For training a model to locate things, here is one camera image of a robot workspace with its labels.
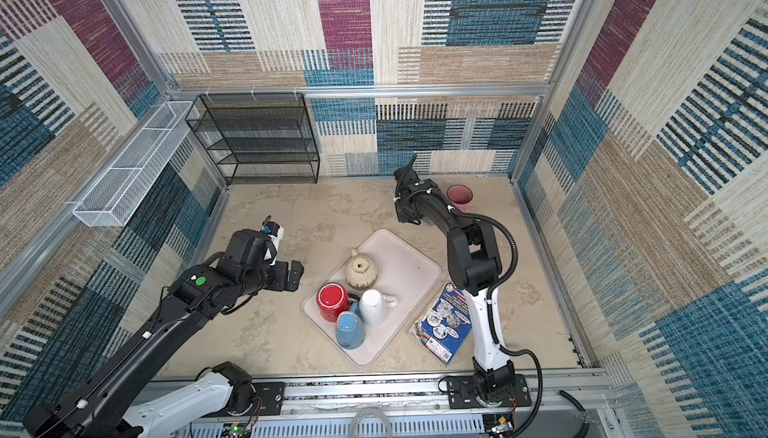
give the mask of tray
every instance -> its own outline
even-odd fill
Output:
[[[320,287],[304,299],[301,311],[353,364],[365,368],[376,360],[408,316],[429,296],[430,290],[442,275],[442,269],[423,253],[385,229],[373,232],[368,240],[357,247],[357,251],[361,255],[369,255],[379,265],[379,278],[371,288],[398,299],[397,306],[389,309],[386,321],[376,328],[366,327],[365,341],[354,350],[346,350],[336,343],[336,323],[326,321],[320,316],[315,297],[317,291],[331,281],[341,284],[347,291],[360,293],[352,289],[344,279],[344,264],[348,259],[344,259]]]

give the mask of beige teapot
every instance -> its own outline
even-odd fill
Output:
[[[365,290],[376,281],[379,276],[379,266],[368,255],[360,255],[352,249],[352,257],[344,267],[346,282],[356,290]]]

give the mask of beige tabletop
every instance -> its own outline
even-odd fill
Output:
[[[519,249],[513,276],[499,291],[499,309],[507,348],[529,348],[545,368],[576,366],[571,345],[545,281],[533,242],[525,228],[512,187],[504,177],[444,175],[433,177],[441,189],[461,183],[475,194],[470,211],[505,224]],[[449,281],[446,237],[435,227],[399,223],[392,204],[395,180],[387,178],[320,178],[317,184],[236,185],[210,252],[224,250],[240,229],[258,229],[267,215],[285,229],[278,259],[300,260],[305,272],[294,293],[261,291],[232,315],[214,318],[168,360],[162,375],[196,375],[204,366],[233,361],[251,374],[332,374],[348,372],[445,370],[442,363],[409,335],[407,328],[427,306],[419,306],[366,369],[350,362],[301,313],[301,302],[312,293],[350,250],[378,229],[388,229],[442,266],[441,282]],[[509,247],[497,233],[502,263]],[[433,297],[439,285],[433,290]],[[472,369],[470,335],[448,370]],[[515,366],[532,367],[526,356]]]

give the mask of box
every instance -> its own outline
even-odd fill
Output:
[[[467,300],[450,283],[413,327],[424,347],[445,365],[451,363],[471,329]]]

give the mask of white mug handle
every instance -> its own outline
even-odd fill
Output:
[[[397,297],[393,297],[391,295],[384,295],[383,293],[382,293],[382,297],[384,298],[384,302],[388,307],[393,307],[398,304]]]

